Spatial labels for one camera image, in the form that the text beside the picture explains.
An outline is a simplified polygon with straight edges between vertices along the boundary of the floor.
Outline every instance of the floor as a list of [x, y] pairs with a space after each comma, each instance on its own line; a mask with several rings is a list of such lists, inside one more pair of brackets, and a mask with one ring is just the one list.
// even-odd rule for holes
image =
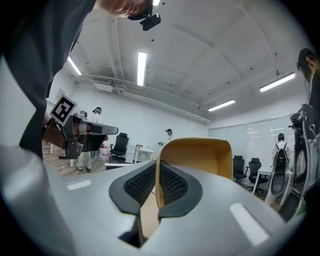
[[[65, 155], [65, 151], [63, 149], [58, 148], [57, 146], [53, 146], [53, 154], [50, 154], [50, 147], [51, 147], [50, 143], [45, 141], [42, 142], [43, 161], [45, 163], [50, 163], [54, 165], [56, 168], [58, 168], [61, 176], [87, 173], [86, 168], [83, 168], [82, 171], [76, 168], [78, 160], [74, 160], [74, 163], [73, 163], [74, 167], [71, 168], [70, 160], [59, 159], [60, 156]], [[121, 161], [117, 159], [112, 161], [112, 163], [114, 164], [122, 164], [123, 162], [124, 160]], [[94, 160], [92, 162], [91, 172], [92, 173], [101, 172], [104, 168], [104, 164], [105, 162], [100, 159]]]

